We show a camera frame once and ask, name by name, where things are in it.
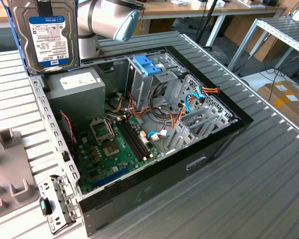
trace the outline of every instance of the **blue pcie slot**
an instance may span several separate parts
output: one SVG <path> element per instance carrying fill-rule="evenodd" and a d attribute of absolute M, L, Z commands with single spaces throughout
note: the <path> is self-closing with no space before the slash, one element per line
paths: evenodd
<path fill-rule="evenodd" d="M 128 170 L 128 168 L 130 168 L 132 165 L 130 164 L 129 166 L 126 166 L 125 168 L 121 169 L 120 171 L 113 173 L 110 176 L 107 176 L 106 178 L 101 179 L 100 181 L 97 181 L 95 183 L 92 184 L 92 188 L 96 188 L 96 187 L 100 187 L 108 182 L 113 181 L 114 179 L 124 175 L 126 173 L 126 171 Z"/>

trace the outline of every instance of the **metal workbench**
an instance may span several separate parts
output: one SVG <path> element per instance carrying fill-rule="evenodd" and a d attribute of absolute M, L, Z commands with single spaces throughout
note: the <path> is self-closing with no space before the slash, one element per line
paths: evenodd
<path fill-rule="evenodd" d="M 172 45 L 252 116 L 225 153 L 95 235 L 115 238 L 296 239 L 299 235 L 299 128 L 178 32 L 101 41 L 106 54 Z M 19 130 L 36 183 L 60 173 L 16 51 L 0 53 L 0 129 Z M 0 218 L 0 238 L 50 238 L 39 203 Z M 84 238 L 80 221 L 56 238 Z"/>
<path fill-rule="evenodd" d="M 258 42 L 254 46 L 253 50 L 250 52 L 251 55 L 258 50 L 263 41 L 270 34 L 289 45 L 289 50 L 281 58 L 281 60 L 276 65 L 278 68 L 284 60 L 288 57 L 293 49 L 299 52 L 299 23 L 292 20 L 290 17 L 276 17 L 276 18 L 259 18 L 256 19 L 253 25 L 250 27 L 249 31 L 246 34 L 246 37 L 240 44 L 236 54 L 234 55 L 232 61 L 230 62 L 228 69 L 232 70 L 241 54 L 243 53 L 245 47 L 249 43 L 251 37 L 256 31 L 257 27 L 260 27 L 264 30 L 264 33 L 259 38 Z"/>

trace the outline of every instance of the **hard drive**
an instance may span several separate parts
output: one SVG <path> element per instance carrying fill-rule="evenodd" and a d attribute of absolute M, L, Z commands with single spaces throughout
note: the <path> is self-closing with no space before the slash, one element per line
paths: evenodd
<path fill-rule="evenodd" d="M 30 75 L 79 66 L 74 0 L 8 0 L 7 3 L 15 40 Z"/>

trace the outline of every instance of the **hard drive label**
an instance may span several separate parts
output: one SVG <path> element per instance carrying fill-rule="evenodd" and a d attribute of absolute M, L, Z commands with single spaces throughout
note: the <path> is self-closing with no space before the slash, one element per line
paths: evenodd
<path fill-rule="evenodd" d="M 38 62 L 43 66 L 62 65 L 68 61 L 68 42 L 62 31 L 65 29 L 63 16 L 29 18 L 31 35 Z"/>

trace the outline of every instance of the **blue plastic clip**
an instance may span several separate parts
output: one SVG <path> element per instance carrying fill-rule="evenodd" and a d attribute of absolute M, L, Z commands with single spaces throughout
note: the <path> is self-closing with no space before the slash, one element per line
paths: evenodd
<path fill-rule="evenodd" d="M 161 69 L 157 68 L 153 61 L 149 60 L 146 56 L 135 56 L 133 57 L 135 64 L 144 71 L 146 76 L 155 75 L 161 73 Z"/>

